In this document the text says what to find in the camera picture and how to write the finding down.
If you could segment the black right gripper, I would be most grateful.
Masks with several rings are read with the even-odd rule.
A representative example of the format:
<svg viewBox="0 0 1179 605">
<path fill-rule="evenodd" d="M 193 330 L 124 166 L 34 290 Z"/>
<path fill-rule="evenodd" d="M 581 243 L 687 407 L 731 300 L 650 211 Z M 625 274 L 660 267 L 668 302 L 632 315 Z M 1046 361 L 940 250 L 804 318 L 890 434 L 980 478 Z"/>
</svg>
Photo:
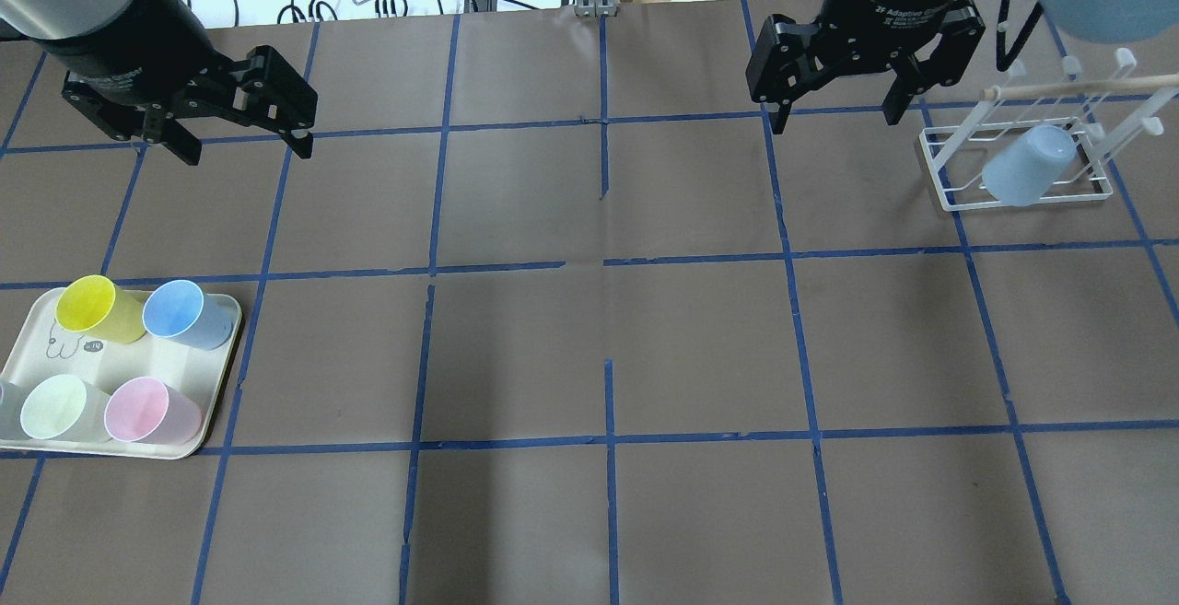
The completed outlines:
<svg viewBox="0 0 1179 605">
<path fill-rule="evenodd" d="M 773 13 L 755 37 L 749 93 L 782 134 L 805 93 L 838 77 L 893 72 L 881 113 L 897 125 L 927 90 L 962 79 L 984 29 L 973 0 L 822 0 L 809 22 Z"/>
</svg>

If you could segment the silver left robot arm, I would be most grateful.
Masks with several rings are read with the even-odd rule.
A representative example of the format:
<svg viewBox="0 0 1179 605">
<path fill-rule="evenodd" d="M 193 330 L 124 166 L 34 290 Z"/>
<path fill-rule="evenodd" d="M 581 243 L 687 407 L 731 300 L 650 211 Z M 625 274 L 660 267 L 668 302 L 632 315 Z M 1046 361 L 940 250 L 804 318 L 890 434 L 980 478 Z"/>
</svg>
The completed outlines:
<svg viewBox="0 0 1179 605">
<path fill-rule="evenodd" d="M 182 0 L 1 0 L 4 22 L 55 58 L 62 99 L 117 142 L 166 147 L 190 166 L 202 143 L 182 125 L 218 118 L 312 154 L 320 96 L 262 44 L 235 61 Z"/>
</svg>

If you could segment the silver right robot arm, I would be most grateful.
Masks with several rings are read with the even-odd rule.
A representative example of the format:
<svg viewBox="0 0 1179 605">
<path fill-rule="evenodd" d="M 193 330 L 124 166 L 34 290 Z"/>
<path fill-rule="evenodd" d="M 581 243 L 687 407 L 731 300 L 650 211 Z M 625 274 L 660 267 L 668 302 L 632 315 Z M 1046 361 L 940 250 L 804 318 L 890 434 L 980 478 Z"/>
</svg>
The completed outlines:
<svg viewBox="0 0 1179 605">
<path fill-rule="evenodd" d="M 1175 25 L 1175 0 L 999 0 L 997 71 L 1012 68 L 1041 18 L 1082 41 L 1142 41 Z M 984 37 L 974 0 L 823 0 L 812 24 L 773 14 L 745 72 L 782 134 L 796 101 L 843 75 L 893 72 L 881 113 L 896 125 L 914 98 L 957 84 Z"/>
</svg>

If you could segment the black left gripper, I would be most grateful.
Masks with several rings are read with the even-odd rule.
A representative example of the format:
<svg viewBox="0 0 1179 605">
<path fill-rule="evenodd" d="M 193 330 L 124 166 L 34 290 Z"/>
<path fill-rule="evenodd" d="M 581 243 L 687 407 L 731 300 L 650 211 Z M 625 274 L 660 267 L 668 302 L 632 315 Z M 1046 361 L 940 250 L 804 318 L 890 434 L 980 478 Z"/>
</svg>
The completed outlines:
<svg viewBox="0 0 1179 605">
<path fill-rule="evenodd" d="M 202 142 L 182 120 L 218 118 L 279 134 L 299 159 L 312 156 L 320 93 L 302 72 L 271 46 L 231 60 L 190 9 L 130 8 L 42 48 L 67 71 L 64 101 L 112 140 L 139 138 L 198 166 Z"/>
</svg>

